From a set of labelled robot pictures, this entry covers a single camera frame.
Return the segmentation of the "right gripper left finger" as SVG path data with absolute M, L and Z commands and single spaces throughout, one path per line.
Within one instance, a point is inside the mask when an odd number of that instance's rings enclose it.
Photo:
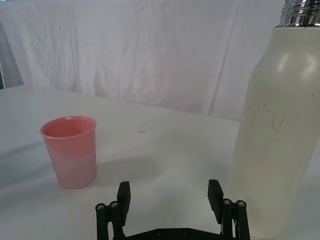
M 125 240 L 123 227 L 126 224 L 127 214 L 131 201 L 130 182 L 120 183 L 116 200 L 109 205 L 99 203 L 95 206 L 96 236 L 98 240 L 108 240 L 108 223 L 112 223 L 113 240 Z

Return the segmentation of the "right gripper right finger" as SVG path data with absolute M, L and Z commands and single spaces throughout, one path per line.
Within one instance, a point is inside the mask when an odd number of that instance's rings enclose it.
M 215 219 L 220 225 L 220 234 L 214 234 L 212 240 L 247 240 L 249 224 L 247 204 L 243 200 L 225 198 L 218 180 L 208 181 L 207 197 L 214 212 Z

